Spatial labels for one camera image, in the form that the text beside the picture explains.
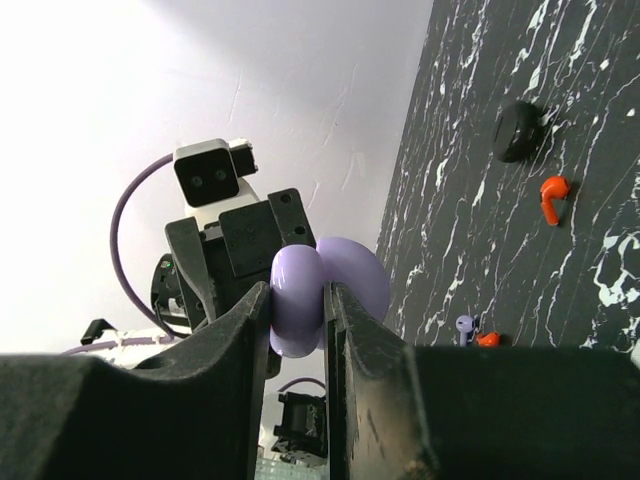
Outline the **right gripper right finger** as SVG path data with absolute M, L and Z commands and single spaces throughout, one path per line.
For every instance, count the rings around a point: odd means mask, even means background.
M 324 290 L 333 479 L 635 479 L 639 370 L 620 353 L 429 347 Z

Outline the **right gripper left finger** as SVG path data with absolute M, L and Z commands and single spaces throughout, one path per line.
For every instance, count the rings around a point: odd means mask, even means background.
M 1 359 L 5 479 L 250 479 L 270 291 L 127 370 L 95 356 Z

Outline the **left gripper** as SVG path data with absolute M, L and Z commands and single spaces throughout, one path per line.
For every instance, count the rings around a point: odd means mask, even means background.
M 232 309 L 255 283 L 267 283 L 282 248 L 316 245 L 295 188 L 229 208 L 205 227 L 193 217 L 169 223 L 165 236 L 193 330 Z

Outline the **black earbud charging case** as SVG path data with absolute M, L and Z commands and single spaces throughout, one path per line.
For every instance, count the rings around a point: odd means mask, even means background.
M 499 113 L 492 138 L 492 153 L 502 163 L 528 158 L 543 133 L 542 112 L 533 103 L 515 101 Z

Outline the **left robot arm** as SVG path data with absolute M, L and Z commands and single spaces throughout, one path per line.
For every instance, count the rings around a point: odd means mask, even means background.
M 209 318 L 226 314 L 255 283 L 268 282 L 282 248 L 316 244 L 294 188 L 265 200 L 225 203 L 202 220 L 190 214 L 168 228 L 170 251 L 158 261 L 150 289 L 157 326 L 118 331 L 104 319 L 94 320 L 74 354 L 132 367 L 144 351 L 174 345 Z

